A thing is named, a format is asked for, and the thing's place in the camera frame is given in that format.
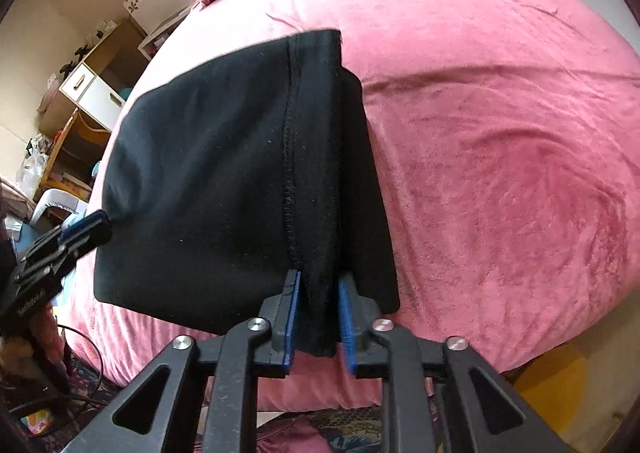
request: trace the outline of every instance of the triangular cutout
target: triangular cutout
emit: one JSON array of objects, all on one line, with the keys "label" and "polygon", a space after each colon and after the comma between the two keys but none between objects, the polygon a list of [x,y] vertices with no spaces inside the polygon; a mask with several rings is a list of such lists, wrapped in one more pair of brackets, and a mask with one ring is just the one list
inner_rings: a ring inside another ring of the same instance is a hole
[{"label": "triangular cutout", "polygon": [[524,423],[523,414],[481,370],[473,368],[469,376],[474,383],[482,416],[491,435],[500,435]]},{"label": "triangular cutout", "polygon": [[168,367],[160,367],[150,375],[138,391],[116,412],[113,423],[140,435],[149,433],[170,373],[171,370]]}]

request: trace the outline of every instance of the drawer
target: drawer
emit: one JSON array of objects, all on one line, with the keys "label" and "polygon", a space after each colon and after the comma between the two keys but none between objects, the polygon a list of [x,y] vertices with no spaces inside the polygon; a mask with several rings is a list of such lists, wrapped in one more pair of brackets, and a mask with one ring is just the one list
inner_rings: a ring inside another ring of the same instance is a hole
[{"label": "drawer", "polygon": [[80,108],[107,130],[113,131],[116,121],[122,112],[124,99],[107,85],[100,77],[96,77],[78,101]]},{"label": "drawer", "polygon": [[65,82],[62,83],[62,90],[73,101],[78,101],[82,93],[94,80],[95,74],[84,64],[79,64],[69,75]]}]

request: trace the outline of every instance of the black cloth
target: black cloth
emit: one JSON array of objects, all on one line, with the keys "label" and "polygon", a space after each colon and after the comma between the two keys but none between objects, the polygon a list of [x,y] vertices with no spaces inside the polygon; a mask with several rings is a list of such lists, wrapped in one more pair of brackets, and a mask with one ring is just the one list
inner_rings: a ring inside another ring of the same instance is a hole
[{"label": "black cloth", "polygon": [[216,334],[302,271],[300,348],[334,353],[335,284],[399,308],[359,80],[340,33],[222,56],[141,96],[108,162],[98,300]]}]

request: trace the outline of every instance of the colorful object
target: colorful object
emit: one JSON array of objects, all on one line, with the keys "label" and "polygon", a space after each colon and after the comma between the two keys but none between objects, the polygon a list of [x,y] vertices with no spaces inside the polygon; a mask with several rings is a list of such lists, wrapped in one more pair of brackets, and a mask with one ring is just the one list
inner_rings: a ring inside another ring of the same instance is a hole
[{"label": "colorful object", "polygon": [[46,431],[49,426],[54,422],[53,413],[49,409],[41,409],[36,413],[32,413],[26,417],[22,417],[20,421],[27,427],[27,429],[37,435]]}]

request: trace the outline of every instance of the pink blanket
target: pink blanket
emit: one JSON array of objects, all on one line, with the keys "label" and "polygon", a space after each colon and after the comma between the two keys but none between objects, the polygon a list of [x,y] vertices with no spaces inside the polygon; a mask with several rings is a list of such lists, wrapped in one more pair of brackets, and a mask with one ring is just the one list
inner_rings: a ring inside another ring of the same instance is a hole
[{"label": "pink blanket", "polygon": [[[140,94],[216,56],[340,29],[344,65],[364,85],[398,267],[402,306],[392,318],[418,336],[463,335],[511,369],[585,330],[637,285],[640,59],[578,0],[217,0],[199,9],[149,64],[124,115]],[[110,379],[127,383],[178,334],[204,337],[97,303],[93,267],[93,256],[79,264],[64,322],[95,340]],[[89,345],[70,342],[97,363]],[[339,357],[299,354],[290,378],[261,382],[259,405],[379,399],[378,383],[348,378]]]}]

